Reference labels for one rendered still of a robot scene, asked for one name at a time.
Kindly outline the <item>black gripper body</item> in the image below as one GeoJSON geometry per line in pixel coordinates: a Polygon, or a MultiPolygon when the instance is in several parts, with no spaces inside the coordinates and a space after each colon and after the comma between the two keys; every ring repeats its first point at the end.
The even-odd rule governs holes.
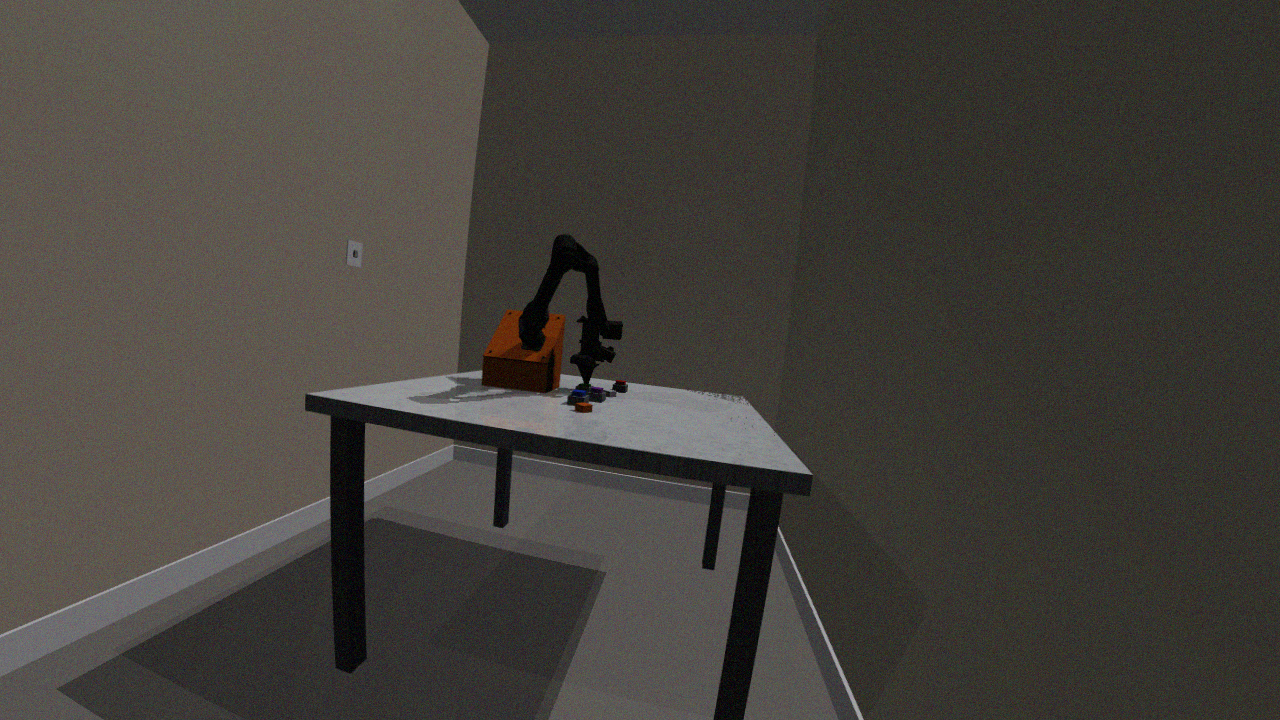
{"type": "Polygon", "coordinates": [[[575,354],[570,357],[571,364],[593,365],[596,361],[604,363],[603,357],[599,356],[594,357],[596,345],[600,343],[599,338],[582,337],[581,340],[579,340],[579,343],[581,343],[581,350],[579,354],[575,354]]]}

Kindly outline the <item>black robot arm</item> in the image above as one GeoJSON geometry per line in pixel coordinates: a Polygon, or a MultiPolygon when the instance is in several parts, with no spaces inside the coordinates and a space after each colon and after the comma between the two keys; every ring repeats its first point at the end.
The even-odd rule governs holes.
{"type": "MultiPolygon", "coordinates": [[[[518,316],[518,338],[522,340],[521,348],[541,351],[547,341],[547,336],[541,332],[547,328],[547,322],[549,322],[549,307],[550,299],[556,293],[556,290],[561,284],[564,273],[573,269],[573,272],[582,272],[586,278],[588,284],[588,304],[586,311],[588,318],[580,316],[579,323],[582,323],[582,337],[599,338],[599,332],[603,340],[621,340],[622,337],[622,322],[609,322],[605,316],[605,309],[602,302],[600,284],[599,284],[599,268],[596,259],[582,247],[581,243],[575,241],[570,234],[557,236],[553,243],[550,254],[550,265],[547,269],[541,284],[532,302],[530,302],[524,313],[518,316]],[[539,350],[540,348],[540,350],[539,350]]],[[[596,345],[594,357],[599,356],[605,359],[607,363],[612,363],[614,359],[613,347],[603,347],[602,342],[596,345]]]]}

